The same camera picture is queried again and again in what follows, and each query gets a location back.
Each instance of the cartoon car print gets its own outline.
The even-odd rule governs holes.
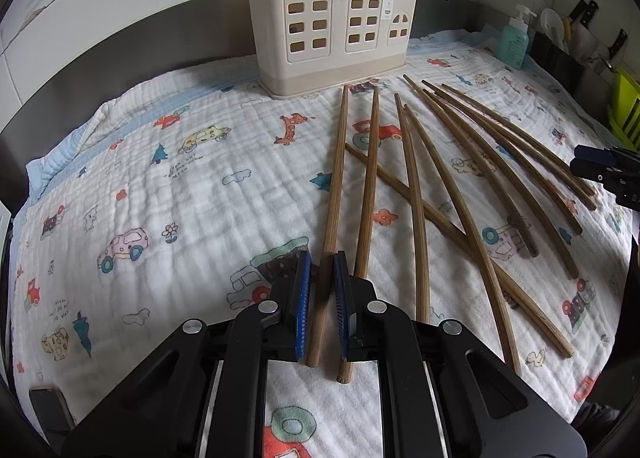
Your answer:
[[[353,124],[353,128],[357,131],[353,135],[354,146],[366,151],[369,148],[369,131],[371,129],[370,120],[361,120]],[[386,138],[392,138],[394,140],[402,139],[402,131],[395,125],[381,125],[378,128],[378,145],[382,143]]]
[[[60,205],[58,207],[57,213],[49,218],[45,218],[44,223],[42,224],[42,234],[40,235],[40,240],[43,240],[45,237],[53,234],[53,231],[56,229],[56,226],[62,221],[62,218],[68,208],[69,205],[67,205],[66,207],[64,205]]]
[[[303,445],[316,432],[316,419],[306,409],[286,406],[273,411],[271,426],[264,428],[264,458],[311,458]]]
[[[142,229],[131,229],[114,237],[109,246],[98,256],[98,269],[102,273],[113,270],[116,259],[139,260],[142,251],[149,247],[146,232]]]
[[[204,143],[208,140],[215,140],[216,142],[222,141],[226,138],[226,134],[229,133],[229,131],[231,131],[230,127],[216,127],[215,125],[210,125],[201,131],[197,131],[197,133],[193,133],[191,136],[188,136],[182,144],[182,147],[178,149],[178,154],[190,153],[196,149],[198,144]]]
[[[574,298],[571,301],[564,301],[562,303],[562,313],[569,317],[573,333],[577,332],[584,320],[585,312],[590,308],[591,303],[596,297],[596,289],[589,283],[588,279],[586,281],[584,279],[578,279],[575,287],[578,292]]]
[[[591,390],[593,389],[594,384],[596,383],[597,378],[598,377],[596,378],[584,377],[580,381],[580,384],[578,384],[578,387],[576,388],[574,393],[574,399],[576,402],[581,402],[589,396],[589,394],[591,393]]]
[[[524,219],[525,225],[530,227],[530,223],[526,218],[522,219]],[[520,237],[518,229],[513,225],[511,216],[507,217],[507,223],[507,225],[503,225],[498,229],[493,227],[482,229],[482,238],[490,247],[487,253],[490,257],[500,261],[509,261],[524,247],[522,237]]]
[[[247,266],[230,276],[233,292],[226,294],[231,310],[240,310],[269,297],[271,283],[294,275],[300,250],[308,250],[309,238],[297,237],[280,247],[254,257]]]

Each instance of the cartoon cloud print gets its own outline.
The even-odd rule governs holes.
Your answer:
[[[224,178],[222,178],[222,184],[228,185],[232,182],[240,183],[245,178],[251,176],[251,169],[244,169],[242,171],[238,171],[233,174],[228,174]]]
[[[122,316],[122,322],[124,324],[137,324],[142,326],[148,317],[151,315],[149,308],[143,308],[138,313],[130,313]]]

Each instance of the green soap bottle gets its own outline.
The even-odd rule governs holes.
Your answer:
[[[519,70],[522,67],[524,57],[527,54],[527,47],[529,46],[529,34],[527,34],[529,27],[524,22],[524,16],[533,15],[533,17],[537,17],[537,15],[521,4],[516,6],[516,10],[520,13],[520,16],[517,19],[513,17],[509,19],[509,25],[502,30],[502,38],[500,39],[496,57],[506,65],[511,66],[511,68]]]

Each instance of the bamboo chopstick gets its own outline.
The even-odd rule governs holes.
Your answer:
[[[351,145],[346,145],[345,149],[353,157],[358,160],[367,163],[367,155],[354,149]],[[409,187],[402,183],[398,178],[393,176],[385,168],[378,165],[378,176],[380,179],[389,185],[392,189],[398,192],[405,200],[410,200]],[[460,247],[467,255],[473,259],[473,253],[469,246],[468,238],[466,234],[462,232],[456,225],[451,223],[447,217],[439,210],[432,207],[430,204],[422,201],[422,208],[424,210],[424,216],[431,221],[442,234],[451,239],[458,247]],[[531,321],[540,329],[540,332],[547,338],[547,340],[553,344],[560,355],[563,358],[569,359],[574,354],[574,347],[566,340],[564,335],[554,326],[551,320],[545,315],[545,313],[536,305],[529,295],[518,286],[518,284],[511,279],[511,276],[507,274],[500,266],[492,261],[492,265],[495,270],[495,275],[500,282],[502,290],[511,295],[520,305],[523,312],[531,319]]]
[[[435,108],[438,106],[438,104],[426,94],[423,94],[423,99],[425,103],[428,103],[429,107],[431,108]],[[513,328],[511,327],[511,320],[509,319],[507,308],[504,305],[504,301],[502,300],[502,292],[500,291],[500,285],[498,284],[498,279],[495,275],[494,267],[491,264],[489,255],[482,247],[482,241],[480,240],[480,235],[478,234],[476,223],[471,216],[468,207],[466,206],[462,194],[460,194],[460,190],[456,185],[456,181],[449,173],[449,170],[444,164],[433,142],[424,130],[424,127],[422,127],[422,124],[420,124],[418,119],[407,106],[404,107],[404,110],[413,121],[415,128],[417,129],[418,134],[422,139],[422,143],[429,152],[431,159],[433,160],[433,163],[436,166],[440,177],[442,178],[442,182],[444,183],[445,187],[447,187],[447,191],[449,192],[451,201],[453,201],[453,205],[456,208],[456,212],[458,213],[460,222],[462,222],[462,226],[465,229],[466,238],[469,241],[469,245],[473,252],[474,258],[478,263],[480,274],[482,275],[482,282],[484,283],[484,288],[489,298],[491,310],[494,313],[495,327],[498,330],[498,338],[500,339],[500,347],[502,348],[504,362],[517,375],[519,375],[520,360],[518,358],[518,347],[516,346],[515,337],[513,335]]]
[[[418,95],[419,95],[420,88],[417,86],[417,84],[414,89],[418,91]],[[533,239],[531,232],[527,228],[524,222],[524,218],[520,214],[520,211],[516,207],[515,203],[513,203],[513,200],[511,200],[510,196],[502,187],[500,180],[498,180],[497,176],[491,170],[491,167],[489,167],[489,164],[484,160],[484,158],[481,156],[481,154],[478,152],[475,146],[471,143],[471,141],[469,141],[466,135],[460,130],[460,127],[457,126],[457,124],[451,119],[451,117],[442,108],[440,108],[439,106],[432,107],[431,110],[440,119],[440,121],[444,123],[444,125],[447,126],[447,128],[453,133],[453,136],[455,136],[458,139],[458,141],[462,144],[462,147],[465,149],[465,151],[469,153],[469,155],[471,156],[471,159],[476,163],[481,173],[484,174],[490,186],[494,190],[495,194],[498,196],[498,199],[502,202],[502,205],[507,210],[507,214],[511,216],[511,219],[513,220],[513,224],[515,225],[517,231],[520,233],[520,236],[525,246],[527,247],[527,250],[529,250],[529,253],[531,254],[532,257],[537,257],[538,254],[540,253],[540,251],[538,250],[538,245]]]
[[[596,192],[593,190],[593,187],[591,187],[582,178],[578,178],[578,177],[574,176],[573,173],[571,172],[571,169],[569,168],[569,165],[567,165],[566,162],[564,160],[562,160],[562,158],[557,156],[556,153],[551,151],[551,149],[549,149],[542,142],[540,142],[540,141],[536,140],[535,138],[533,138],[529,133],[527,133],[526,131],[524,131],[520,127],[518,127],[516,124],[514,124],[513,122],[511,122],[507,118],[503,117],[501,114],[498,114],[493,109],[491,109],[489,107],[486,107],[484,104],[481,104],[477,100],[471,98],[470,96],[468,96],[468,94],[465,94],[462,91],[457,90],[456,88],[451,88],[450,86],[447,86],[446,84],[443,84],[442,87],[447,89],[447,91],[450,91],[450,92],[458,95],[463,100],[466,100],[469,104],[475,105],[479,110],[481,110],[482,112],[486,113],[487,115],[489,115],[494,120],[500,122],[503,126],[508,127],[508,129],[511,129],[514,133],[522,136],[533,147],[538,149],[538,151],[540,151],[543,155],[548,157],[549,160],[551,160],[553,163],[558,165],[559,168],[561,168],[564,172],[566,172],[569,176],[571,176],[571,178],[575,179],[576,183],[582,188],[582,190],[584,190],[584,192],[587,194],[587,196],[594,196],[595,195]]]
[[[428,84],[428,86],[434,89],[434,91],[436,91],[436,94],[438,96],[440,96],[441,98],[449,102],[449,104],[452,104],[453,106],[458,108],[463,113],[465,113],[465,115],[467,115],[471,120],[475,121],[480,127],[482,127],[485,131],[487,131],[487,133],[493,136],[495,141],[497,141],[500,145],[502,145],[505,149],[507,149],[507,151],[509,151],[511,155],[514,158],[516,158],[516,162],[521,167],[523,167],[524,170],[526,170],[527,173],[529,173],[529,175],[546,192],[546,194],[549,196],[552,202],[556,205],[556,207],[558,207],[558,209],[560,210],[564,218],[567,220],[569,225],[571,225],[572,230],[578,235],[582,234],[582,226],[580,225],[578,220],[575,218],[575,216],[572,214],[571,210],[569,210],[569,207],[566,205],[566,203],[564,203],[562,198],[558,195],[558,191],[551,185],[549,180],[547,180],[542,174],[540,174],[540,171],[538,171],[533,166],[533,164],[527,159],[527,157],[523,155],[520,151],[518,151],[518,149],[516,149],[515,146],[497,130],[497,124],[489,121],[482,114],[478,113],[478,111],[475,111],[470,107],[466,106],[465,104],[462,104],[462,102],[459,102],[458,100],[453,98],[450,94],[442,91],[441,89],[433,86],[432,84]]]
[[[373,208],[376,201],[376,168],[378,166],[378,133],[380,125],[380,101],[378,88],[373,90],[371,104],[371,122],[369,127],[369,148],[367,149],[367,171],[364,176],[364,192],[362,196],[362,212],[360,214],[360,230],[358,231],[358,248],[353,276],[367,279],[369,267],[369,248],[371,246],[371,230]],[[348,384],[353,377],[353,362],[340,359],[336,380]]]
[[[433,85],[428,83],[426,80],[424,80],[422,83],[426,86],[429,86],[430,88],[433,88]],[[494,126],[495,129],[497,129],[503,136],[507,137],[512,143],[516,144],[520,149],[526,152],[530,157],[539,162],[539,164],[547,169],[550,173],[555,174],[558,179],[562,180],[564,184],[569,187],[576,196],[578,196],[578,199],[584,204],[585,207],[587,207],[590,211],[596,210],[596,204],[593,202],[593,200],[591,200],[590,197],[587,196],[585,191],[582,190],[580,185],[578,185],[576,178],[572,174],[566,173],[555,163],[549,160],[549,158],[547,158],[544,154],[539,152],[534,147],[530,146],[522,138],[516,136],[505,127],[497,123],[492,123],[492,126]]]
[[[409,180],[411,195],[411,217],[414,224],[415,245],[415,319],[421,323],[429,322],[429,258],[427,254],[427,232],[424,226],[424,211],[422,209],[422,193],[420,192],[420,180],[418,168],[415,162],[414,142],[402,112],[400,95],[394,94],[396,111],[402,131],[402,149],[404,150],[404,162],[406,175]]]
[[[511,185],[513,185],[516,190],[520,193],[522,198],[527,202],[527,205],[533,212],[533,215],[536,216],[540,224],[542,224],[542,228],[546,232],[546,235],[551,240],[551,243],[556,248],[560,259],[564,263],[567,271],[569,272],[569,276],[574,279],[577,279],[579,276],[578,266],[575,264],[574,258],[566,247],[566,243],[556,231],[556,228],[551,223],[551,220],[548,218],[540,204],[533,197],[529,189],[525,186],[524,183],[518,178],[517,174],[514,173],[513,169],[511,169],[510,165],[505,162],[502,157],[493,149],[489,143],[482,138],[478,134],[478,132],[471,127],[466,121],[462,119],[457,113],[453,111],[452,108],[449,107],[449,104],[445,102],[442,98],[436,96],[436,101],[442,106],[442,108],[447,112],[447,114],[451,117],[452,120],[460,126],[460,128],[471,137],[471,139],[478,145],[478,147],[483,150],[489,158],[496,164],[496,166],[502,171],[502,173],[506,176],[507,180],[510,181]]]
[[[340,102],[340,117],[338,118],[338,133],[335,139],[334,167],[331,174],[331,188],[329,190],[329,206],[324,226],[324,242],[322,256],[314,295],[314,310],[310,315],[311,326],[309,346],[306,355],[306,365],[316,367],[320,363],[322,339],[326,309],[331,295],[331,276],[334,263],[335,242],[338,235],[338,217],[340,216],[340,196],[342,194],[342,173],[344,171],[344,138],[347,134],[347,114],[349,112],[349,88],[342,88]]]

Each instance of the cartoon truck print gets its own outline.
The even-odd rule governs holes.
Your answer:
[[[45,218],[44,223],[42,225],[42,234],[40,235],[40,240],[43,240],[45,237],[53,234],[53,231],[56,229],[56,226],[62,221],[63,216],[66,211],[69,209],[69,205],[66,207],[64,205],[60,205],[58,207],[57,213],[49,218]]]
[[[109,246],[98,256],[98,270],[109,273],[116,259],[139,260],[142,251],[149,248],[149,240],[143,229],[131,229],[114,237]]]
[[[591,307],[591,303],[596,298],[596,289],[589,280],[579,279],[575,287],[578,292],[575,294],[571,301],[564,301],[562,303],[562,313],[569,317],[571,322],[571,331],[573,333],[578,331],[578,328],[584,321],[586,311]]]
[[[531,226],[526,218],[522,219],[527,228]],[[509,261],[524,247],[524,241],[514,226],[511,216],[507,217],[507,224],[498,229],[493,227],[482,229],[482,238],[489,245],[487,250],[489,256],[500,261]]]
[[[196,147],[204,143],[208,140],[215,140],[216,142],[220,142],[226,138],[226,134],[231,131],[229,127],[216,127],[215,125],[210,125],[197,133],[193,133],[191,136],[188,136],[187,139],[182,144],[182,147],[178,149],[178,154],[182,153],[190,153]]]
[[[371,130],[370,120],[361,120],[353,124],[353,128],[357,131],[353,135],[353,144],[359,149],[366,151],[369,148],[369,131]],[[386,138],[394,140],[402,139],[402,131],[395,125],[381,125],[378,127],[378,145]]]
[[[361,82],[360,84],[348,84],[347,86],[351,91],[351,94],[358,94],[360,92],[373,91],[376,88],[378,88],[379,90],[385,89],[388,88],[389,84],[390,82],[387,78],[384,80],[372,78],[370,80],[367,80],[366,82]]]
[[[240,310],[266,300],[274,281],[296,273],[298,253],[308,250],[308,243],[308,237],[297,237],[255,256],[247,266],[233,273],[229,279],[234,291],[226,294],[229,308]]]

